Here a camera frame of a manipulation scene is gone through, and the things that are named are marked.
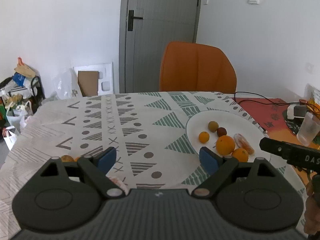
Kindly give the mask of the person's right hand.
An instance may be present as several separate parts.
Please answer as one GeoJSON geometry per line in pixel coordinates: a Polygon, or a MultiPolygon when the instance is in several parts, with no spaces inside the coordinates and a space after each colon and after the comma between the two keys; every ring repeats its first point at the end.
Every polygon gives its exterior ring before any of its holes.
{"type": "Polygon", "coordinates": [[[313,185],[312,181],[308,183],[306,186],[306,193],[308,198],[306,200],[305,206],[306,211],[304,213],[305,224],[304,224],[304,232],[308,235],[315,235],[319,232],[319,207],[313,198],[313,185]]]}

